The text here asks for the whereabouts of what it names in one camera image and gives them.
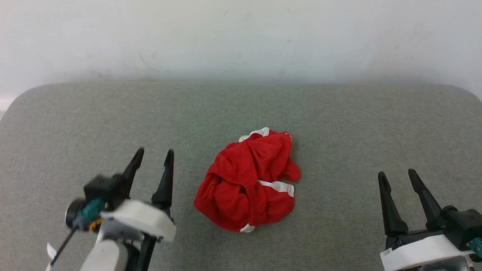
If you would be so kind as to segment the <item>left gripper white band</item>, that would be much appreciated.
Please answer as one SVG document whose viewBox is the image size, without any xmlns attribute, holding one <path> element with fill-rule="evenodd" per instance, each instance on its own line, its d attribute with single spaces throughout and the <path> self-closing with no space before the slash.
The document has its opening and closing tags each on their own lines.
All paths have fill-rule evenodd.
<svg viewBox="0 0 482 271">
<path fill-rule="evenodd" d="M 139 148 L 122 173 L 122 192 L 130 197 L 144 148 Z M 123 271 L 146 271 L 158 242 L 174 242 L 176 224 L 171 216 L 174 151 L 167 152 L 164 172 L 151 203 L 125 200 L 116 210 L 103 212 L 101 240 L 112 240 L 119 247 L 118 263 Z"/>
</svg>

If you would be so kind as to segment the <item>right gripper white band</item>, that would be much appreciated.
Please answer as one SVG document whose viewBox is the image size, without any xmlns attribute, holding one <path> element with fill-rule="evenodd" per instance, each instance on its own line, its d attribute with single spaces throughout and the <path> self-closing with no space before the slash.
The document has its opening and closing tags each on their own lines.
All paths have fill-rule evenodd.
<svg viewBox="0 0 482 271">
<path fill-rule="evenodd" d="M 426 230 L 408 231 L 407 224 L 391 196 L 391 186 L 384 172 L 378 173 L 384 234 L 387 249 L 380 253 L 386 271 L 398 271 L 464 259 L 476 253 L 476 227 L 446 225 L 441 207 L 414 169 L 408 170 L 413 190 L 417 193 L 426 217 Z"/>
</svg>

